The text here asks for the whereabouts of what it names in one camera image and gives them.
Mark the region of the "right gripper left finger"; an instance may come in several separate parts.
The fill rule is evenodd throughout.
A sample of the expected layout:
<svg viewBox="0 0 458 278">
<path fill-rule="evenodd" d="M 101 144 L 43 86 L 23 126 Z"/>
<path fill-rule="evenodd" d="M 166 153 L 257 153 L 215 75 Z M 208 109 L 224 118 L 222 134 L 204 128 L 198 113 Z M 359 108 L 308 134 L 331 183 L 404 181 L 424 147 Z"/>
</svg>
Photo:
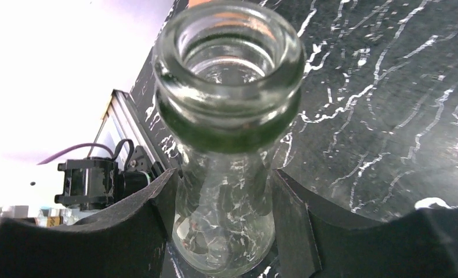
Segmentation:
<svg viewBox="0 0 458 278">
<path fill-rule="evenodd" d="M 177 170 L 79 220 L 43 228 L 0 217 L 0 277 L 160 277 Z"/>
</svg>

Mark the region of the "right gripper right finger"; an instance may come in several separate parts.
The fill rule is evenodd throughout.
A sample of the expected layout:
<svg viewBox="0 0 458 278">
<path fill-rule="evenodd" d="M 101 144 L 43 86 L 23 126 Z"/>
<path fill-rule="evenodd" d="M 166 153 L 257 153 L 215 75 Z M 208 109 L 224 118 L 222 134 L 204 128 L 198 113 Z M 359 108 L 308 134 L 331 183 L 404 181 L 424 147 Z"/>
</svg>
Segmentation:
<svg viewBox="0 0 458 278">
<path fill-rule="evenodd" d="M 422 208 L 379 222 L 280 169 L 271 183 L 282 277 L 458 277 L 458 209 Z"/>
</svg>

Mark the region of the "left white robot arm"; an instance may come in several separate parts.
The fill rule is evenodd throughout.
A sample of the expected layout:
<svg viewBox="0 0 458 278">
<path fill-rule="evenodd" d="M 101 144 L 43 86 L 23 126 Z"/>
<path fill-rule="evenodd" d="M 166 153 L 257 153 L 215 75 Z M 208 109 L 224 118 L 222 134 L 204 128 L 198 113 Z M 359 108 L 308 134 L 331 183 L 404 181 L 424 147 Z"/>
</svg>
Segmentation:
<svg viewBox="0 0 458 278">
<path fill-rule="evenodd" d="M 58 164 L 57 170 L 64 173 L 63 192 L 54 202 L 80 210 L 109 207 L 147 187 L 165 171 L 131 139 L 117 143 L 110 157 L 69 159 Z"/>
</svg>

